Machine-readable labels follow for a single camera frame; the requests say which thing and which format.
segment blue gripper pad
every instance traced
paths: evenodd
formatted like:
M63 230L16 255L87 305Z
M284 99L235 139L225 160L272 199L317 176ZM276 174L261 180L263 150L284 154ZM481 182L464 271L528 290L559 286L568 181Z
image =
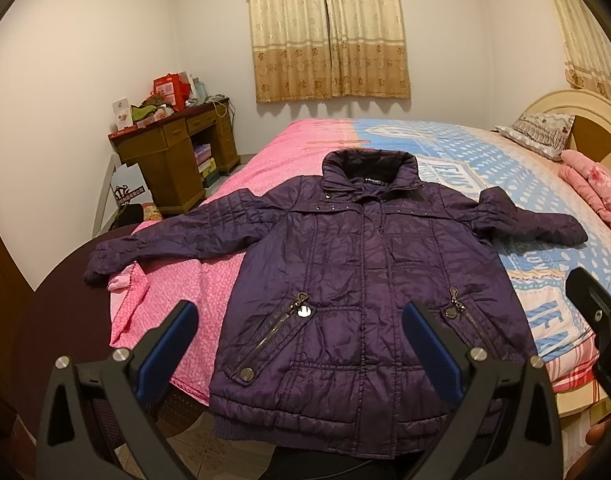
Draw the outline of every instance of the blue gripper pad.
M439 397L451 406L461 404L465 395L461 368L412 303L403 308L403 332Z
M195 304L180 301L159 327L150 329L134 349L135 396L142 404L159 400L199 327Z

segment bed sheet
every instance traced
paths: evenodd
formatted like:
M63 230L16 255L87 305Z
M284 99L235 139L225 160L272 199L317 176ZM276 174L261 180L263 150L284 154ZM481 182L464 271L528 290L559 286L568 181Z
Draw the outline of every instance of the bed sheet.
M327 153L351 147L410 152L419 160L423 180L439 182L475 200L483 189L501 186L521 207L575 216L588 232L588 243L583 246L562 248L509 239L497 240L495 246L524 307L539 354L547 362L555 391L583 385L591 378L596 356L590 330L565 297L565 278L570 269L586 267L611 292L611 232L572 188L553 175L553 168L498 134L416 121L301 120L233 174L210 200L242 187L260 195L293 176L321 174ZM124 301L113 321L111 345L131 348L145 330L165 318L169 305L192 294L200 310L199 334L172 383L207 404L217 349L213 336L220 331L243 256L171 262L165 270L158 263L148 278L156 280L157 272L164 272L167 283L174 283L167 287L172 296L162 301L151 283L137 294L138 301Z

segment human hand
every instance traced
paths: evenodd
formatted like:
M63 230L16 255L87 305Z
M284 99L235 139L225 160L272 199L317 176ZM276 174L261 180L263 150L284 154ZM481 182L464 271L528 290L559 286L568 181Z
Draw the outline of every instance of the human hand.
M592 426L589 429L588 434L586 435L586 443L589 446L597 446L598 444L600 444L603 440L603 437L605 437L605 434L607 433L607 429L610 427L610 423L611 418L609 418L605 422L601 422L600 424ZM592 459L595 449L596 448L588 450L580 459L578 459L574 463L574 465L568 471L565 480L574 480L583 472L583 470L588 466L589 461Z

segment red bag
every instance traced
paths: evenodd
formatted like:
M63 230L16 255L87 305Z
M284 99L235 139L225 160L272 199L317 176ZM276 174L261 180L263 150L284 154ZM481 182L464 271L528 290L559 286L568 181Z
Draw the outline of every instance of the red bag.
M172 105L175 112L185 108L185 102L190 97L190 85L181 81L179 74L168 74L154 80L154 93L164 98Z

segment bed frame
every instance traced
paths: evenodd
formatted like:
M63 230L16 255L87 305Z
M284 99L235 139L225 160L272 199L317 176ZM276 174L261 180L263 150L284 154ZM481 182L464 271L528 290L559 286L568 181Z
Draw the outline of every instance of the bed frame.
M611 101L589 90L559 90L544 95L525 113L575 114L569 148L611 170Z

